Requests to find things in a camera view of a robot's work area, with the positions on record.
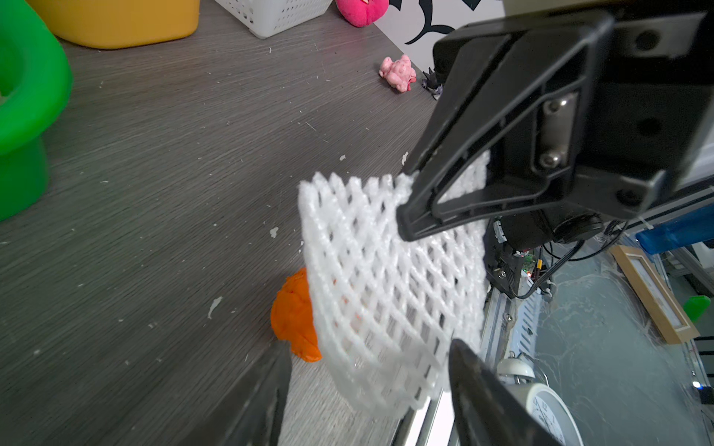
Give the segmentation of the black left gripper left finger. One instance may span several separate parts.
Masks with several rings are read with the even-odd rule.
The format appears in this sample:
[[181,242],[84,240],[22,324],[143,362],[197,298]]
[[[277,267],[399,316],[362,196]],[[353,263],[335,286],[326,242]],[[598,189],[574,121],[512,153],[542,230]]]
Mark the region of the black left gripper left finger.
[[288,343],[277,341],[240,376],[218,407],[182,445],[276,445],[292,372]]

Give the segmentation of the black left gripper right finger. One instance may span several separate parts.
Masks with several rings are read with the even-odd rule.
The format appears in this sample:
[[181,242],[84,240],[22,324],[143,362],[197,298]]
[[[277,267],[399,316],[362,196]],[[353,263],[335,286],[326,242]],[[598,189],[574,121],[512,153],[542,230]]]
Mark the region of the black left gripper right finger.
[[559,444],[459,338],[451,342],[448,372],[461,445]]

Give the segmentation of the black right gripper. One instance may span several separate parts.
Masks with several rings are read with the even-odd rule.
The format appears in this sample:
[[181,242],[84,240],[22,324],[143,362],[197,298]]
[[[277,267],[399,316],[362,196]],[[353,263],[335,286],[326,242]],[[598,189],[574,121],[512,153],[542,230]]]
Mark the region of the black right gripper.
[[572,190],[571,204],[632,219],[699,165],[713,126],[712,2],[535,6],[550,15],[470,23],[435,44],[444,90],[403,169],[405,241]]

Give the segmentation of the orange being unwrapped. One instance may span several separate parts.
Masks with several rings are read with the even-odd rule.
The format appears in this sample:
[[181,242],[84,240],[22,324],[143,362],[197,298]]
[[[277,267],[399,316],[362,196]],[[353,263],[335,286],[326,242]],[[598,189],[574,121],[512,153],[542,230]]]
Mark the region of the orange being unwrapped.
[[304,362],[320,362],[314,328],[307,269],[286,279],[271,308],[271,328],[279,340],[287,341],[291,352]]

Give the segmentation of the white foam net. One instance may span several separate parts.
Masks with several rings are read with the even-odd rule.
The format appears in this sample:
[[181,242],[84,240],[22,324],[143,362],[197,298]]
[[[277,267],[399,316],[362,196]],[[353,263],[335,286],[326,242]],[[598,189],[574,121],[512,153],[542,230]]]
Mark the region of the white foam net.
[[316,174],[299,185],[318,347],[340,395],[372,416],[420,409],[449,384],[451,342],[482,343],[486,224],[403,240],[396,212],[414,182]]

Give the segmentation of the white analog clock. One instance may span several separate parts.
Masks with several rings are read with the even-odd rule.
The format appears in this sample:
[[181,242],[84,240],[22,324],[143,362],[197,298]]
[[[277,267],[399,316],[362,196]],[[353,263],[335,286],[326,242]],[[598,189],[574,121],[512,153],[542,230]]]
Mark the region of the white analog clock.
[[505,358],[496,374],[526,412],[560,445],[583,446],[578,425],[561,397],[550,387],[546,375],[520,358]]

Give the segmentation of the small black figurine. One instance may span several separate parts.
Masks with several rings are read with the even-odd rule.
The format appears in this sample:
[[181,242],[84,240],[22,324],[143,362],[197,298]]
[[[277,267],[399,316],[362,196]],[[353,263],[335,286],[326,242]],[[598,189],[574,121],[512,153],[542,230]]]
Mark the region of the small black figurine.
[[435,100],[439,100],[443,94],[443,84],[438,80],[437,73],[429,68],[427,72],[422,73],[421,84]]

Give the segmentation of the small pink pig toy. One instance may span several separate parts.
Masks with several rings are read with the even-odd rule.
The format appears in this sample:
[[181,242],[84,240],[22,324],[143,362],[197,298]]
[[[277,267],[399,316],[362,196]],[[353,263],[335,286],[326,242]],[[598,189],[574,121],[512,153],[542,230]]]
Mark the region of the small pink pig toy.
[[383,59],[379,67],[379,76],[400,93],[410,91],[411,85],[417,81],[417,72],[407,55],[395,61],[390,57]]

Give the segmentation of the pink white plush doll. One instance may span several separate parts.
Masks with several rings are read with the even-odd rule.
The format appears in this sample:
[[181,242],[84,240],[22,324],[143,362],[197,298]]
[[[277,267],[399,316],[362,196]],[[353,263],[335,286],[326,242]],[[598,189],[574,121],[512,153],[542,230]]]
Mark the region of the pink white plush doll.
[[390,7],[388,0],[337,0],[336,4],[342,17],[358,28],[376,22]]

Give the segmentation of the white perforated plastic basket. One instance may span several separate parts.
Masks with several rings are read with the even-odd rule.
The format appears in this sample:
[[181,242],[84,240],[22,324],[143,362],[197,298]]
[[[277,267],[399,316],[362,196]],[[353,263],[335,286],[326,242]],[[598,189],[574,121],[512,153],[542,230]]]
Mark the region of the white perforated plastic basket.
[[216,0],[260,39],[325,14],[332,0]]

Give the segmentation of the green plastic basket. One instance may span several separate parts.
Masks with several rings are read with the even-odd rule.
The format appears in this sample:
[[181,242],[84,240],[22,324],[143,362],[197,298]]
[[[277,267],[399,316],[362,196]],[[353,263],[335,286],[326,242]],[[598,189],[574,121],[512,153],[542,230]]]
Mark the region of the green plastic basket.
[[1,219],[36,203],[49,183],[44,132],[67,106],[66,54],[25,1],[1,3]]

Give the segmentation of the yellow plastic tub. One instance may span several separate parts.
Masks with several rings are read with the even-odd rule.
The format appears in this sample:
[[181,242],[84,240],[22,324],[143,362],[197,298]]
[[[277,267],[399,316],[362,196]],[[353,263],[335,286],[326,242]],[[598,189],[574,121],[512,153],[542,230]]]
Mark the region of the yellow plastic tub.
[[134,48],[192,35],[199,0],[36,0],[29,5],[57,37],[87,48]]

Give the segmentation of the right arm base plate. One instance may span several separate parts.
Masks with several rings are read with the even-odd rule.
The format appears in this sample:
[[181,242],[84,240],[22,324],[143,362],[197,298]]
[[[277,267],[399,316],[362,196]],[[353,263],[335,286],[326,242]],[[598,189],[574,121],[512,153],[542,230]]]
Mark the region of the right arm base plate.
[[498,292],[508,298],[524,299],[521,291],[522,273],[530,272],[535,282],[554,264],[543,248],[550,241],[550,232],[539,223],[537,213],[490,219],[485,233],[486,276]]

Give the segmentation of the wooden picture frame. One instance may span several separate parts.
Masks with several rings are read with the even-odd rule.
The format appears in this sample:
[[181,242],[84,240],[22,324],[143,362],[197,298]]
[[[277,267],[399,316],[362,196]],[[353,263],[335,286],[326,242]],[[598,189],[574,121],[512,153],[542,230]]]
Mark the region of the wooden picture frame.
[[699,336],[695,325],[645,252],[622,245],[612,247],[609,252],[667,344],[683,344]]

